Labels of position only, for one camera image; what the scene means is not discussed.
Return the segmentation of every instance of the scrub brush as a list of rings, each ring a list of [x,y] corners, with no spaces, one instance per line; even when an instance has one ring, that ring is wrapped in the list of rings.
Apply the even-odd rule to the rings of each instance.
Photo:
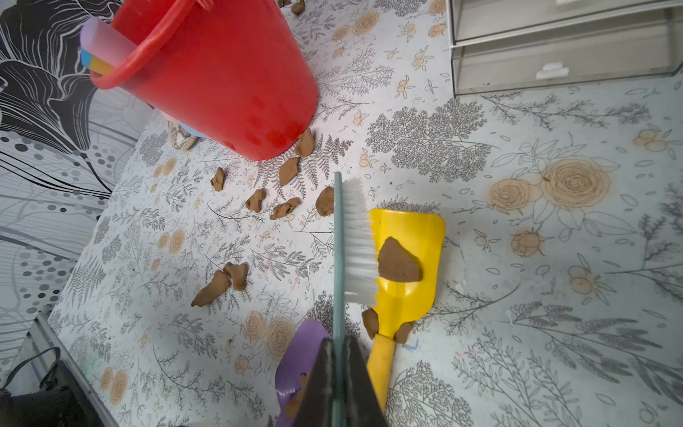
[[[332,427],[346,425],[344,397],[344,304],[376,305],[377,251],[359,180],[342,182],[335,172],[335,296],[332,339],[335,352],[335,392]]]

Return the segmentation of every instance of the black strap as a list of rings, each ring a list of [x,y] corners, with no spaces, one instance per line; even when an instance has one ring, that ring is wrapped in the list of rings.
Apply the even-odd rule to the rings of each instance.
[[[24,365],[25,365],[26,363],[29,363],[31,360],[35,359],[36,357],[43,356],[45,353],[49,352],[50,350],[54,350],[54,351],[55,351],[55,361],[52,363],[52,366],[50,366],[50,369],[47,371],[47,373],[45,374],[45,376],[43,377],[43,379],[40,380],[40,388],[42,388],[43,384],[45,384],[45,382],[47,381],[47,379],[50,377],[50,375],[52,375],[53,371],[54,371],[55,368],[57,367],[57,362],[59,361],[59,356],[61,355],[61,350],[59,349],[59,347],[50,347],[50,348],[48,348],[47,350],[43,350],[43,351],[41,351],[40,353],[38,353],[37,355],[35,355],[35,356],[33,356],[33,357],[30,357],[30,358],[24,360],[23,362],[21,362],[20,364],[18,364],[18,365],[10,372],[10,374],[9,374],[8,377],[7,377],[7,380],[5,381],[5,385],[3,385],[2,388],[0,388],[0,391],[5,391],[5,390],[7,389],[7,386],[12,382],[12,379],[14,378],[14,376],[16,375],[16,373],[19,372],[19,370],[20,370],[21,368],[23,368]]]

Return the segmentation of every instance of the bucket handle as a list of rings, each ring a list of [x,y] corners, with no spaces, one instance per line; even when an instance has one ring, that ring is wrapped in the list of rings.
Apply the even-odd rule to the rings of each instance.
[[[169,41],[178,27],[182,25],[185,17],[190,10],[199,3],[205,10],[213,8],[213,0],[176,0],[169,8],[166,15],[159,21],[152,33],[126,58],[123,64],[114,68],[112,72],[103,76],[97,72],[90,71],[90,79],[100,89],[113,89],[121,83],[127,81],[158,52],[161,47]]]
[[[197,3],[207,12],[213,9],[213,0],[197,0]]]

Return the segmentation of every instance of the drawer handle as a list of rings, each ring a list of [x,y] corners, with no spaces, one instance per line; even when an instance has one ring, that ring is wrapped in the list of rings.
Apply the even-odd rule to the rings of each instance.
[[[567,77],[569,67],[565,67],[561,62],[551,62],[543,66],[541,71],[536,72],[536,80],[555,79],[557,77]]]

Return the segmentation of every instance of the purple dustpan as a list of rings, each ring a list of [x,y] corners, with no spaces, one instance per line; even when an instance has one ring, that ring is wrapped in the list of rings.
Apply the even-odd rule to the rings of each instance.
[[[314,319],[307,319],[294,334],[292,343],[275,371],[275,392],[280,404],[276,427],[290,427],[294,421],[285,416],[285,404],[301,389],[299,376],[313,369],[320,343],[330,334]]]

